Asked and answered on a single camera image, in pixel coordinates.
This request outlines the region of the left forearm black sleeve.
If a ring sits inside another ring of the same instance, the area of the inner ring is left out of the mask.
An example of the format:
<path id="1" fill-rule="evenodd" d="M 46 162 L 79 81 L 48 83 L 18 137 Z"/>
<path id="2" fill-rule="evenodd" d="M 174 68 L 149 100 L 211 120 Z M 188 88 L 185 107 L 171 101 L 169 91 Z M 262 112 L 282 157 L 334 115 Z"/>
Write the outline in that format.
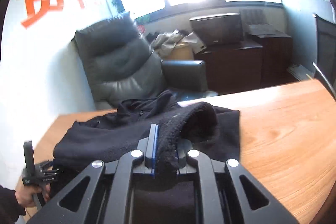
<path id="1" fill-rule="evenodd" d="M 25 209 L 18 203 L 15 190 L 0 186 L 0 224 L 16 223 L 20 216 L 25 216 Z"/>

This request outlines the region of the person's left hand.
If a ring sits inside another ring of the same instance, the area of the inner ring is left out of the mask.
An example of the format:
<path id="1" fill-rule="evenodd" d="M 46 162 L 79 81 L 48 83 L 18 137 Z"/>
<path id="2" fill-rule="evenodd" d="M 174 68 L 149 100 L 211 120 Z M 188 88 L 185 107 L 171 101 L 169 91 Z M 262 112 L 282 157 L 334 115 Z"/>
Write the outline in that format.
<path id="1" fill-rule="evenodd" d="M 36 185 L 24 186 L 22 178 L 19 178 L 15 187 L 15 197 L 22 207 L 36 207 L 33 195 L 38 193 L 41 193 L 45 202 L 48 202 L 50 200 L 50 184 L 45 185 L 43 188 Z"/>

